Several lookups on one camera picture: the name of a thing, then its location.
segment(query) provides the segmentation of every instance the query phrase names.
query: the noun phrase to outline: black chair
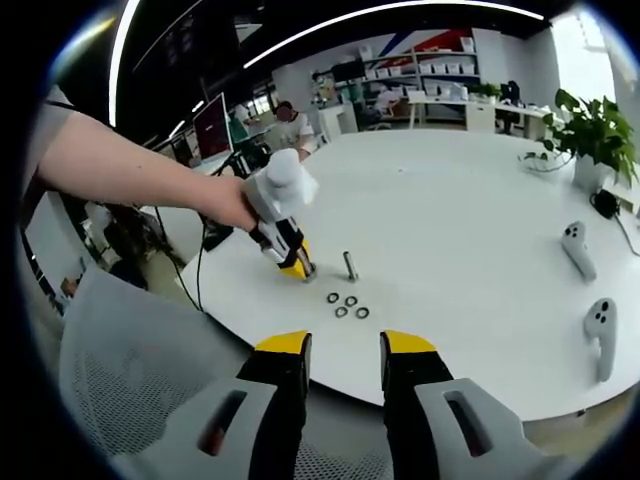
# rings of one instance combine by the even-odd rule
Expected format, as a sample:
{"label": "black chair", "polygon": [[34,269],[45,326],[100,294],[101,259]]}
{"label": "black chair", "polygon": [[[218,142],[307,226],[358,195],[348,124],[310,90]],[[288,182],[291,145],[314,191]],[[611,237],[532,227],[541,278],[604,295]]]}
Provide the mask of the black chair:
{"label": "black chair", "polygon": [[[516,82],[510,80],[506,84],[500,85],[500,100],[509,100],[511,105],[518,106],[522,103],[520,100],[520,87]],[[511,127],[514,123],[519,123],[521,118],[519,113],[507,112],[505,110],[496,109],[496,119],[502,120],[504,124],[504,133],[511,135]]]}

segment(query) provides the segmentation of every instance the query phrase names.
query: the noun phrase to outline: white table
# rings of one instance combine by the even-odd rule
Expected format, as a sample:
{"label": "white table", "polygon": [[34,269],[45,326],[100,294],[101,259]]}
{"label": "white table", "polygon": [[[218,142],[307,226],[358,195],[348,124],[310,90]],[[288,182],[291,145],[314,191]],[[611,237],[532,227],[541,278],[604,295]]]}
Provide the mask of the white table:
{"label": "white table", "polygon": [[[203,306],[252,345],[310,330],[311,378],[373,404],[383,403],[379,332],[388,328],[433,342],[455,377],[522,420],[603,402],[640,379],[640,259],[567,184],[570,167],[543,178],[522,169],[517,155],[535,145],[442,130],[343,135],[305,163],[320,191],[296,219],[318,277],[278,273],[235,232],[203,256]],[[560,246],[575,220],[588,229],[592,284]],[[354,285],[344,250],[360,274]],[[193,260],[183,272],[192,295],[195,271]],[[326,301],[334,291],[355,294],[370,317],[337,319]],[[598,384],[582,322],[604,296],[618,304],[620,331],[613,375]]]}
{"label": "white table", "polygon": [[[407,94],[409,97],[409,104],[411,105],[411,116],[409,119],[410,129],[413,129],[415,125],[416,109],[418,105],[453,105],[465,107],[467,116],[467,130],[469,131],[487,131],[489,130],[488,127],[490,127],[490,130],[493,131],[495,128],[495,110],[504,110],[524,116],[525,138],[537,139],[543,136],[545,133],[545,126],[542,122],[542,117],[549,113],[547,111],[532,108],[515,107],[513,105],[505,105],[504,103],[490,104],[464,100],[449,100],[440,97],[427,97],[424,90],[409,91],[407,92]],[[485,122],[480,122],[480,127],[476,126],[478,122],[472,122],[472,125],[469,124],[469,117],[476,117],[477,115],[474,114],[477,114],[478,110],[488,111],[488,115],[486,115],[487,120]]]}
{"label": "white table", "polygon": [[218,170],[224,162],[231,156],[233,152],[231,150],[225,150],[224,152],[216,153],[211,157],[202,160],[200,165],[193,167],[191,170],[205,175],[211,175]]}

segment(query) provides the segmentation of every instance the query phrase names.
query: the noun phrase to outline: computer monitor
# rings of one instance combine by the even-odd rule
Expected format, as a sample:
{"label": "computer monitor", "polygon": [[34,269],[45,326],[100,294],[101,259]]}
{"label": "computer monitor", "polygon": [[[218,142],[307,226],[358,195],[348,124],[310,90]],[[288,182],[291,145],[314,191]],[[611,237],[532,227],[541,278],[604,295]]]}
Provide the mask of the computer monitor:
{"label": "computer monitor", "polygon": [[339,63],[331,67],[331,74],[336,82],[353,80],[364,77],[364,63],[362,60],[354,60],[348,63]]}
{"label": "computer monitor", "polygon": [[225,151],[233,152],[224,92],[200,110],[193,119],[193,126],[202,160]]}

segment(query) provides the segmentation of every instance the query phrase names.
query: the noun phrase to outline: white pot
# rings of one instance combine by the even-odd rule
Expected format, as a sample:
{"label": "white pot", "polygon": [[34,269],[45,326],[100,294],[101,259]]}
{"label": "white pot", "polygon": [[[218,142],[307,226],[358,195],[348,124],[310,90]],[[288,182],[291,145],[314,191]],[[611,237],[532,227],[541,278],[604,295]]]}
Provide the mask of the white pot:
{"label": "white pot", "polygon": [[603,163],[594,164],[593,158],[589,155],[579,157],[576,160],[573,184],[589,195],[596,193],[602,188],[607,177],[612,175],[614,170]]}

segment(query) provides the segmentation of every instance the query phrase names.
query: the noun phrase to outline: shelf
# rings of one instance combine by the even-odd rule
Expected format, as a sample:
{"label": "shelf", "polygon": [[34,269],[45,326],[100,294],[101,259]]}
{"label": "shelf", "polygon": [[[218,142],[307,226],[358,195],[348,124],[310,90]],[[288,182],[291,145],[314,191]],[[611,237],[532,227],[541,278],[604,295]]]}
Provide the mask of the shelf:
{"label": "shelf", "polygon": [[[409,100],[409,97],[407,95],[402,95],[400,97],[400,100]],[[365,103],[376,103],[378,101],[377,98],[365,98],[364,99]]]}
{"label": "shelf", "polygon": [[[437,56],[462,56],[462,57],[476,57],[478,54],[476,52],[467,53],[467,52],[416,52],[416,56],[418,57],[437,57]],[[395,60],[398,58],[412,58],[413,55],[411,53],[400,53],[398,55],[387,55],[385,57],[375,57],[371,60],[363,60],[363,63],[376,63],[376,62],[384,62],[385,60]]]}
{"label": "shelf", "polygon": [[374,57],[371,60],[363,60],[362,63],[384,62],[385,60],[394,60],[396,58],[411,58],[410,53],[400,53],[398,55],[387,55],[386,57]]}
{"label": "shelf", "polygon": [[464,73],[421,73],[421,77],[467,77],[467,78],[480,78],[477,74],[464,74]]}
{"label": "shelf", "polygon": [[[420,77],[429,77],[429,78],[445,78],[445,79],[449,79],[449,78],[480,78],[480,75],[476,75],[476,74],[469,74],[469,75],[465,75],[462,73],[456,73],[456,74],[450,74],[450,73],[442,73],[442,74],[436,74],[436,73],[421,73]],[[406,75],[395,75],[395,76],[390,76],[390,77],[384,77],[384,78],[367,78],[365,80],[362,81],[362,83],[370,83],[370,82],[384,82],[389,81],[389,80],[401,80],[401,79],[407,79],[407,78],[412,78],[413,80],[416,79],[416,74],[415,73],[408,73]]]}
{"label": "shelf", "polygon": [[463,56],[463,57],[476,57],[478,54],[476,52],[473,53],[467,53],[467,52],[416,52],[416,56],[418,57],[423,57],[423,56]]}
{"label": "shelf", "polygon": [[390,77],[384,77],[384,78],[367,78],[365,80],[362,81],[362,83],[369,83],[369,82],[384,82],[385,80],[398,80],[398,79],[402,79],[402,78],[413,78],[414,80],[416,79],[416,75],[415,73],[408,73],[406,75],[395,75],[395,76],[390,76]]}

